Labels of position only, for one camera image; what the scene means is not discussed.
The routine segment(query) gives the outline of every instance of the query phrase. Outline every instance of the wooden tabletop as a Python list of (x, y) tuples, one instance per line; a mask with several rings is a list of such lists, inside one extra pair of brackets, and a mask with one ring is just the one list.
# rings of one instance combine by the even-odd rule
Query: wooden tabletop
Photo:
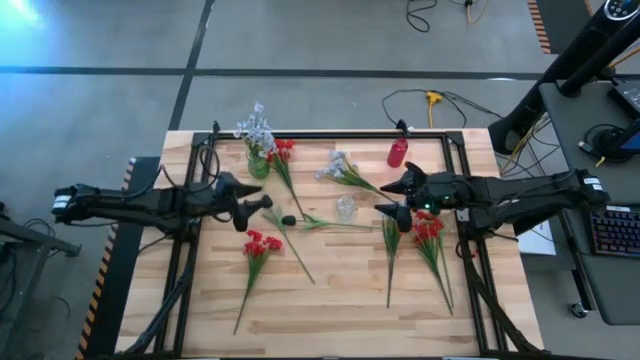
[[(485, 129), (464, 133), (471, 172), (498, 176), (489, 134)], [(181, 183), (187, 168), (193, 132), (167, 134), (161, 163), (173, 180)], [(402, 168), (386, 165), (392, 140), (299, 140), (290, 163), (293, 184), (305, 212), (328, 220), (336, 218), (336, 201), (351, 195), (357, 201), (355, 223), (377, 226), (380, 214), (373, 209), (385, 199), (359, 188), (316, 180), (317, 170), (329, 163), (329, 150), (342, 150), (357, 162), (362, 176), (375, 186), (398, 179)], [(241, 141), (216, 144), (221, 169), (244, 183), (262, 184), (247, 172), (246, 148)], [(425, 172), (445, 170), (441, 143), (411, 139), (405, 160)], [(162, 176), (157, 188), (168, 187)], [(285, 214), (299, 215), (291, 195), (275, 171), (264, 182), (264, 191)], [(477, 355), (469, 294), (462, 261), (454, 247), (458, 242), (455, 220), (443, 212), (446, 223), (445, 254), (455, 308), (449, 314), (434, 276), (415, 249), (412, 239), (401, 239), (395, 265), (391, 307), (386, 308), (387, 260), (378, 230), (328, 227), (302, 232), (291, 228), (289, 238), (307, 265), (313, 285), (292, 251), (273, 255), (265, 265), (243, 314), (238, 333), (233, 327), (248, 278), (242, 254), (248, 241), (231, 224), (205, 218), (184, 339), (183, 356), (189, 357), (320, 357), (320, 356), (462, 356)], [(278, 230), (260, 214), (249, 228), (281, 238)], [(511, 227), (499, 231), (513, 235)], [(162, 236), (146, 229), (142, 245)], [(500, 238), (487, 241), (500, 304), (533, 344), (542, 347), (525, 273), (515, 242)], [(137, 259), (117, 350), (135, 341), (158, 310), (164, 289), (171, 240), (146, 249)], [(490, 344), (495, 348), (486, 307), (483, 311)], [(169, 325), (167, 345), (173, 341)]]

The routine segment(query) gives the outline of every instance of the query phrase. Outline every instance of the black rubber wheel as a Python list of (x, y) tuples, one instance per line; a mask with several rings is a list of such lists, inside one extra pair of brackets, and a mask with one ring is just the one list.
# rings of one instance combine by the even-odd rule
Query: black rubber wheel
[(582, 307), (582, 302), (577, 302), (573, 305), (569, 305), (569, 311), (571, 311), (573, 316), (577, 317), (578, 319), (586, 318), (587, 314), (589, 313), (584, 309), (584, 307)]

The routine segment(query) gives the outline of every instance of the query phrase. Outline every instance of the glass vase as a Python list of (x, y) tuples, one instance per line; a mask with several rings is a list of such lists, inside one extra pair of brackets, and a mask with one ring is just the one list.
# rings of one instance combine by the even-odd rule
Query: glass vase
[(253, 156), (250, 152), (247, 152), (247, 169), (254, 179), (263, 180), (269, 176), (271, 166), (269, 166), (267, 159), (260, 156)]

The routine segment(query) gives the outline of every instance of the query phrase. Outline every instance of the concrete floor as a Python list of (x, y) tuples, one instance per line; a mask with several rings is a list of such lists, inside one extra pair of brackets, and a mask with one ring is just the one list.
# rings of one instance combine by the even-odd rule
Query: concrete floor
[[(205, 0), (0, 0), (0, 66), (184, 68)], [(431, 32), (404, 19), (401, 0), (217, 0), (198, 68), (416, 70), (455, 79), (194, 78), (179, 129), (231, 129), (255, 100), (278, 129), (389, 128), (380, 100), (396, 89), (449, 90), (506, 114), (531, 81), (465, 79), (468, 72), (541, 73), (553, 61), (540, 51), (525, 0), (493, 0), (470, 27), (449, 1), (425, 12)], [(623, 72), (640, 72), (640, 58)], [(119, 187), (127, 160), (158, 155), (181, 76), (0, 74), (0, 199), (18, 222), (49, 217), (53, 191), (83, 182)], [(421, 95), (388, 103), (395, 118), (426, 127)], [(463, 106), (468, 127), (495, 119)], [(462, 119), (449, 105), (437, 127)], [(541, 136), (555, 142), (549, 127)], [(534, 145), (544, 155), (548, 147)], [(523, 165), (531, 164), (525, 154)], [(557, 152), (547, 172), (565, 167)], [(102, 255), (104, 229), (55, 226), (83, 245), (81, 256), (46, 265), (16, 355), (69, 359), (75, 353)], [(597, 313), (578, 320), (568, 272), (527, 271), (546, 347), (554, 353), (632, 359), (640, 327), (610, 327)], [(64, 305), (71, 306), (67, 317)]]

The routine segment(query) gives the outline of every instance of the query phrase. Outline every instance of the keyboard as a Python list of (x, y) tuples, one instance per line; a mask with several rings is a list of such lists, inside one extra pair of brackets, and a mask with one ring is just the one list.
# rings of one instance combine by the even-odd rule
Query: keyboard
[(596, 254), (640, 258), (640, 213), (592, 212), (591, 229)]

